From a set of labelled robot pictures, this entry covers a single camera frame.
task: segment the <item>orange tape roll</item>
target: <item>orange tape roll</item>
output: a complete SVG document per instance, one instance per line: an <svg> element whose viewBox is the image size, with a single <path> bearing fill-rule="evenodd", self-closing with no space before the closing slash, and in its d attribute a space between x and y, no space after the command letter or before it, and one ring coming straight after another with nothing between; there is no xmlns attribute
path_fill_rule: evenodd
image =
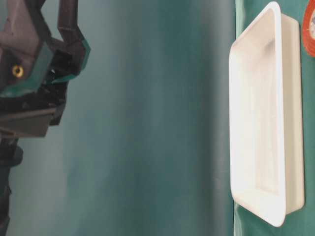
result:
<svg viewBox="0 0 315 236"><path fill-rule="evenodd" d="M315 0L310 0L307 4L303 18L302 37L306 52L315 57Z"/></svg>

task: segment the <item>white rectangular container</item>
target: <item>white rectangular container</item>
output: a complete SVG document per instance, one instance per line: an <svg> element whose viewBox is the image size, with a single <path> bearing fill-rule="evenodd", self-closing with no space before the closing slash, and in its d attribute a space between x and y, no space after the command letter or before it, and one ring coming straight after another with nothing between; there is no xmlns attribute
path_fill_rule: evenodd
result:
<svg viewBox="0 0 315 236"><path fill-rule="evenodd" d="M299 24L269 3L229 56L235 202L273 226L304 205Z"/></svg>

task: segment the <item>green fabric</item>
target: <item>green fabric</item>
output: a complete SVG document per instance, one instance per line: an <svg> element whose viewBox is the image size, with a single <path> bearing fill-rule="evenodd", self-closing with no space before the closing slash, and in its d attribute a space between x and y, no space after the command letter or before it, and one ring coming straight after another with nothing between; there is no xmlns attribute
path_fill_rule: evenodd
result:
<svg viewBox="0 0 315 236"><path fill-rule="evenodd" d="M79 0L79 27L89 61L61 125L20 141L7 236L232 235L234 0Z"/></svg>
<svg viewBox="0 0 315 236"><path fill-rule="evenodd" d="M269 0L236 0L237 36L248 26ZM282 13L298 20L300 25L308 0L279 0ZM315 231L315 59L308 56L301 44L303 132L305 163L305 206L286 217L280 228L275 228L243 207L235 204L235 236L310 236Z"/></svg>

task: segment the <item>green backdrop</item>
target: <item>green backdrop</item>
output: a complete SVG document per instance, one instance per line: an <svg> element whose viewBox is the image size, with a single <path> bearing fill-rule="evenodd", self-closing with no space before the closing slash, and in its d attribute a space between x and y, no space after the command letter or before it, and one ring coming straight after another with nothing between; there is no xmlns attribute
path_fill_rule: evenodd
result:
<svg viewBox="0 0 315 236"><path fill-rule="evenodd" d="M256 15L267 5L268 0L236 0L236 31L239 35ZM308 0L279 0L282 13L298 20L300 25ZM275 228L239 205L235 205L235 236L310 236L315 231L315 59L308 56L301 44L303 132L305 164L305 206L286 217L284 225Z"/></svg>
<svg viewBox="0 0 315 236"><path fill-rule="evenodd" d="M51 27L57 3L43 9ZM61 126L20 141L7 235L232 235L234 0L79 0L79 8L90 60L70 82Z"/></svg>

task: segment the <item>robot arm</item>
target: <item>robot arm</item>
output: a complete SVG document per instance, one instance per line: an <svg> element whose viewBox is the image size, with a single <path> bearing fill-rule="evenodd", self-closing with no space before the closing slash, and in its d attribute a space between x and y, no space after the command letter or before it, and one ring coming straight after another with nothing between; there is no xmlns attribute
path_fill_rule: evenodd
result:
<svg viewBox="0 0 315 236"><path fill-rule="evenodd" d="M46 0L7 0L0 32L0 236L9 223L10 168L21 163L21 137L44 137L60 123L68 81L84 69L90 48L78 24L78 0L60 0L51 36L41 13Z"/></svg>

